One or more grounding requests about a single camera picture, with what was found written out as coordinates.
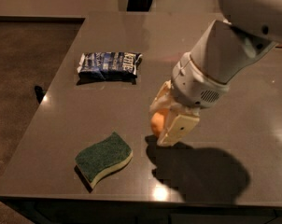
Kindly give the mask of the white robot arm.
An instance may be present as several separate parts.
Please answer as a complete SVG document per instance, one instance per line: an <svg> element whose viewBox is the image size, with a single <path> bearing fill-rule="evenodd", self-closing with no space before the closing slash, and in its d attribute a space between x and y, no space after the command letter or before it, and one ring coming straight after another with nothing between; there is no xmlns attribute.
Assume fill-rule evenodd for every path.
<svg viewBox="0 0 282 224"><path fill-rule="evenodd" d="M282 0L219 0L214 20L164 82L149 112L157 144L169 147L199 122L200 111L228 92L243 68L282 45Z"/></svg>

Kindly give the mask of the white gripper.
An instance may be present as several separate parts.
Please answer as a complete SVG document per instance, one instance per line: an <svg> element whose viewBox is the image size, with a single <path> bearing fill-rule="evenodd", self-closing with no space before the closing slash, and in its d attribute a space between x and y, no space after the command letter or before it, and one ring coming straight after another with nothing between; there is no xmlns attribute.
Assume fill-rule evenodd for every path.
<svg viewBox="0 0 282 224"><path fill-rule="evenodd" d="M179 142L200 120L199 108L190 107L210 108L228 90L227 84L217 83L204 75L189 52L184 53L173 68L171 81L162 84L149 107L150 114L161 109L169 110L157 144L170 147ZM182 105L173 106L174 98Z"/></svg>

